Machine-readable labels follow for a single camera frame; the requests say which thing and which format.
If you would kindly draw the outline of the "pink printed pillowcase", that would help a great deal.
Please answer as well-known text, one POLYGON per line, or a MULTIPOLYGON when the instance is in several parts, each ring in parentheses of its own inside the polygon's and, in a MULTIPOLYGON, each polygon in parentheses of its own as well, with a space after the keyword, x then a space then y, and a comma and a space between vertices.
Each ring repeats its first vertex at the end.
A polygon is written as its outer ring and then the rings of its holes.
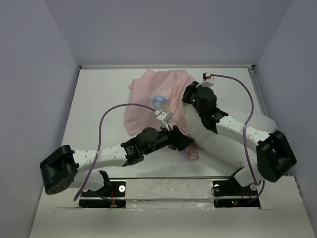
POLYGON ((157 120, 154 112, 134 104, 171 112, 169 125, 178 126, 183 134, 188 135, 182 99, 186 87, 194 81, 185 70, 155 72, 148 69, 141 78, 134 79, 129 85, 131 105, 126 107, 124 115, 124 123, 129 135, 138 134, 146 127, 155 129, 161 127, 161 122, 157 120))

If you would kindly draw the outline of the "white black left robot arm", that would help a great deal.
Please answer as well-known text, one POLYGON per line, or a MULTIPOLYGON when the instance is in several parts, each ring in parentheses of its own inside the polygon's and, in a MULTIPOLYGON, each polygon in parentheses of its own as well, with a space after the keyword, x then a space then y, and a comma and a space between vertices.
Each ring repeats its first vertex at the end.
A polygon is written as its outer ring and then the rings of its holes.
POLYGON ((162 148, 183 151, 192 143, 193 138, 174 126, 161 130, 147 127, 128 141, 101 150, 73 150, 70 145, 62 145, 40 163, 45 193, 65 191, 81 174, 86 176, 82 185, 85 187, 93 169, 132 166, 162 148))

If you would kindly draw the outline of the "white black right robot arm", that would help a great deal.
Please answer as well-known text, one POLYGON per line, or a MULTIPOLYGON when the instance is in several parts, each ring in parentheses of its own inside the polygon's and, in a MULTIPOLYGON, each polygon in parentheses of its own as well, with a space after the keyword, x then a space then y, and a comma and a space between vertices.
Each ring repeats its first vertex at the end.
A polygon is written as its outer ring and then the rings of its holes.
POLYGON ((247 126, 217 107, 213 90, 193 82, 183 102, 187 132, 207 152, 235 166, 221 190, 240 194, 251 184, 277 182, 297 160, 281 131, 267 132, 247 126))

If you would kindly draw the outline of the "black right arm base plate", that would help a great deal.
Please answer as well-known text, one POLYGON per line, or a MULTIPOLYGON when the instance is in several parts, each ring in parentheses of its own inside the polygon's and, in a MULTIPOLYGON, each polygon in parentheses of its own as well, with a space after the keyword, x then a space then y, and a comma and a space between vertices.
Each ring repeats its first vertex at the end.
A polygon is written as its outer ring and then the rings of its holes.
POLYGON ((211 193, 214 196, 214 208, 260 208, 257 186, 255 184, 232 188, 229 180, 213 180, 211 193))

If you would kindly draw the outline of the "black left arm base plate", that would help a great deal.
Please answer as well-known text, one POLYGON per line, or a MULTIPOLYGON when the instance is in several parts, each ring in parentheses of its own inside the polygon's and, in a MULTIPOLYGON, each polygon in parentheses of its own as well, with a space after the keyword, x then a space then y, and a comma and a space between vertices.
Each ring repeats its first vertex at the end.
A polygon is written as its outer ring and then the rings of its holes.
POLYGON ((97 191, 87 190, 79 199, 81 208, 118 209, 126 207, 126 180, 111 179, 111 186, 104 185, 97 191))

